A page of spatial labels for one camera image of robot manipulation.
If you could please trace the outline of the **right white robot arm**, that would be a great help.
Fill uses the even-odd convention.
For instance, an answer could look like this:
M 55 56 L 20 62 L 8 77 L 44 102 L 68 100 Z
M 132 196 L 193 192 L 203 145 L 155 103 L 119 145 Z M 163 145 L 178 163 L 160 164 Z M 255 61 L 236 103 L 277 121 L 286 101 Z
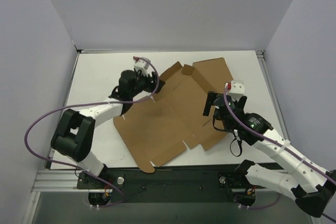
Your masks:
M 276 191 L 290 199 L 306 214 L 320 218 L 335 194 L 335 171 L 327 170 L 295 149 L 291 142 L 257 113 L 244 111 L 247 97 L 235 101 L 228 93 L 208 92 L 204 116 L 214 108 L 213 121 L 223 123 L 223 132 L 232 133 L 240 142 L 263 152 L 285 173 L 266 169 L 244 160 L 236 172 L 251 185 Z

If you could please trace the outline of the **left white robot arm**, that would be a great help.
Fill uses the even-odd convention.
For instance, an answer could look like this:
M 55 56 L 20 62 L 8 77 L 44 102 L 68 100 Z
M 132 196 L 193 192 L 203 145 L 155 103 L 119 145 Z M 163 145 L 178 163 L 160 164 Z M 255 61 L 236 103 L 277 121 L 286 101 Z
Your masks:
M 106 165 L 91 151 L 94 130 L 101 124 L 129 111 L 133 98 L 145 91 L 159 93 L 165 81 L 157 74 L 145 70 L 125 70 L 119 84 L 102 105 L 79 111 L 66 109 L 51 139 L 51 147 L 69 157 L 79 167 L 88 171 L 89 182 L 96 188 L 106 185 L 108 175 L 103 172 Z

